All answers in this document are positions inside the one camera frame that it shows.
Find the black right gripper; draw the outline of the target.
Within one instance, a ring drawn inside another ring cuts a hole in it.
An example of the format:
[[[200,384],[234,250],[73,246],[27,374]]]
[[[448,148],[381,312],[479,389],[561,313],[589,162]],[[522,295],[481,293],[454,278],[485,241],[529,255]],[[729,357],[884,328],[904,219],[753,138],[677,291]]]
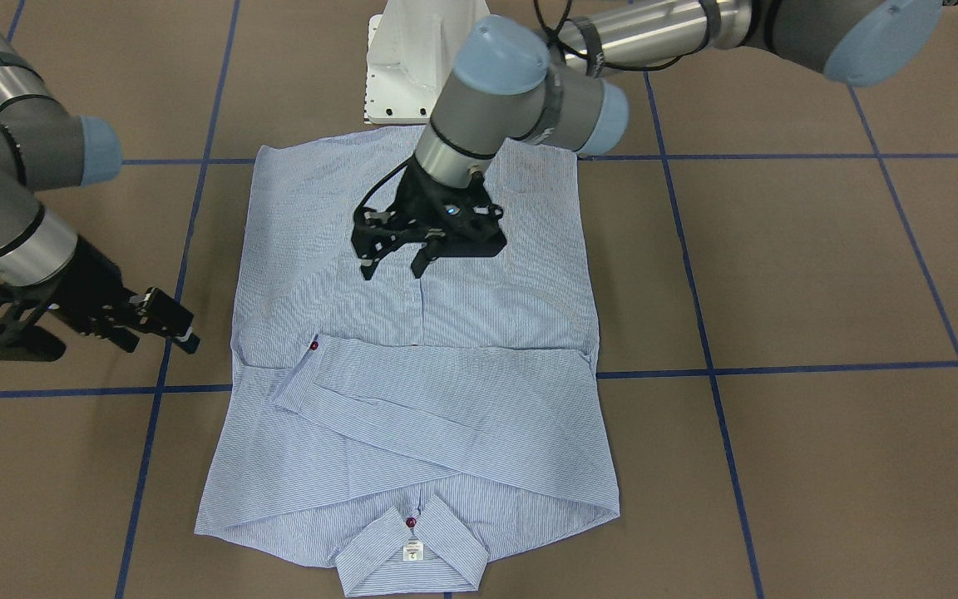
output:
[[[103,338],[126,353],[136,352],[136,330],[128,299],[136,295],[122,283],[121,270],[87,239],[77,239],[75,254],[56,275],[29,287],[0,280],[0,360],[53,363],[67,346],[39,326],[45,315],[57,318],[80,336]],[[166,331],[172,346],[194,355],[201,338],[193,329]]]

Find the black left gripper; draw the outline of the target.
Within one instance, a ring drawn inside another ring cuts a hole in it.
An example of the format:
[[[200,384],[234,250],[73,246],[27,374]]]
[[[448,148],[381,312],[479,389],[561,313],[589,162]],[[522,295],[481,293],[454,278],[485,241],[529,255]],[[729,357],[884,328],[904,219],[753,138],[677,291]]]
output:
[[[396,174],[402,178],[392,204],[382,210],[368,207],[380,187]],[[354,209],[351,245],[360,260],[363,280],[372,280],[383,259],[407,244],[421,246],[410,266],[413,277],[420,280],[446,249],[446,242],[441,241],[442,208],[447,204],[463,205],[465,202],[476,205],[479,189],[478,168],[467,168],[465,186],[453,187],[433,178],[415,156],[402,161],[394,171],[380,179]]]

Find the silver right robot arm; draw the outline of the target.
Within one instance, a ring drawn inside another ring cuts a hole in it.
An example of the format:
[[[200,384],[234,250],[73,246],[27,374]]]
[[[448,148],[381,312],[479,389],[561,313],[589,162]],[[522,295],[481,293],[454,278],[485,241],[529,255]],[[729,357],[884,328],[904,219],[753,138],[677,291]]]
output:
[[[199,348],[186,307],[156,287],[126,288],[118,266],[37,197],[113,181],[122,164],[113,126],[70,114],[0,33],[0,360],[64,355],[64,342],[39,326],[45,314],[127,353],[141,334],[187,354]]]

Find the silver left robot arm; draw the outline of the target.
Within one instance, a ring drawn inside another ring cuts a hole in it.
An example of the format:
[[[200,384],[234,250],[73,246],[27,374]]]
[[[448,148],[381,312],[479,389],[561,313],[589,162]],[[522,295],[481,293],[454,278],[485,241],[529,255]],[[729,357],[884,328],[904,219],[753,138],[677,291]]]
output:
[[[453,53],[437,101],[388,208],[353,212],[351,246],[370,280],[416,246],[415,278],[441,258],[491,258],[506,246],[503,209],[484,174],[506,141],[581,155],[616,147],[629,121],[616,72],[657,72],[709,50],[752,47],[869,87],[899,72],[939,22],[940,1],[639,1],[543,22],[478,20]]]

